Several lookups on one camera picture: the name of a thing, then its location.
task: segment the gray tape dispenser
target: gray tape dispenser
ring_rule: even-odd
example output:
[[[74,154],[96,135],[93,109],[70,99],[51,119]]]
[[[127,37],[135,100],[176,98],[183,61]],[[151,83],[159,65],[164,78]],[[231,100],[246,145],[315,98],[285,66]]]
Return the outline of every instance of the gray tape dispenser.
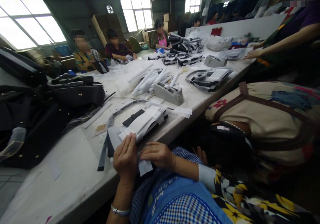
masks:
[[[177,90],[161,82],[154,84],[154,95],[177,106],[183,102],[182,88]]]
[[[224,60],[220,60],[215,56],[209,55],[204,61],[204,64],[206,64],[208,67],[224,67],[227,65],[227,61],[227,58],[225,58]]]

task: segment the bracelet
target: bracelet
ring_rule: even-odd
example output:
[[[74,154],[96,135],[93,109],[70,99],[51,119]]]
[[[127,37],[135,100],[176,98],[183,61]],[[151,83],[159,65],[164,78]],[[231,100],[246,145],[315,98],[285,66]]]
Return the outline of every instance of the bracelet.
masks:
[[[131,209],[126,211],[120,211],[117,208],[114,208],[112,204],[111,204],[111,210],[113,211],[114,214],[117,214],[119,216],[128,216],[131,212]]]

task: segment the white sleeve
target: white sleeve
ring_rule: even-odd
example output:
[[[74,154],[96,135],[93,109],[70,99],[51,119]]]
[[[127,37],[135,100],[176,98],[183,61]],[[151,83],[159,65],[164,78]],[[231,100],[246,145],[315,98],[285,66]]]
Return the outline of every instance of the white sleeve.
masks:
[[[202,182],[212,193],[216,193],[216,188],[214,185],[215,176],[216,170],[199,164],[199,182]]]

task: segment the hair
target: hair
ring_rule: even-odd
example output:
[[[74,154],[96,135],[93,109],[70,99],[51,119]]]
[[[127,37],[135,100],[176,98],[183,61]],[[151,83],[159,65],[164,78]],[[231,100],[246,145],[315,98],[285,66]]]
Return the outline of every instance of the hair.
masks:
[[[154,24],[154,27],[155,27],[156,29],[159,29],[159,28],[163,27],[163,21],[162,21],[162,19],[158,18],[158,19],[156,20],[155,24]]]
[[[246,143],[228,141],[208,132],[198,139],[197,145],[206,153],[209,166],[219,164],[225,172],[237,167],[245,170],[254,167],[252,151]]]
[[[107,30],[107,37],[109,39],[118,38],[118,34],[113,29]]]
[[[211,18],[213,18],[218,12],[217,11],[214,11]]]
[[[197,23],[198,21],[201,23],[201,18],[200,17],[196,17],[196,18],[193,19],[193,23]]]
[[[76,36],[85,36],[85,34],[84,34],[84,32],[81,30],[81,29],[79,29],[79,30],[72,30],[71,31],[71,37],[72,37],[72,39],[74,40],[74,38],[76,37]]]

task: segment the bright window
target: bright window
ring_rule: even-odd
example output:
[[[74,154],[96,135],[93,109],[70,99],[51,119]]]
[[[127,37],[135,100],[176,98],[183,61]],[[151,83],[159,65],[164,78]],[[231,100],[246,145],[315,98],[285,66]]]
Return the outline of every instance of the bright window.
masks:
[[[227,1],[223,4],[223,7],[226,7],[230,1]]]
[[[110,5],[107,5],[107,11],[108,13],[113,13],[113,8]]]
[[[201,0],[186,0],[184,12],[199,12]]]
[[[43,0],[0,0],[0,35],[17,50],[66,41]]]
[[[120,0],[129,32],[153,26],[150,0]]]

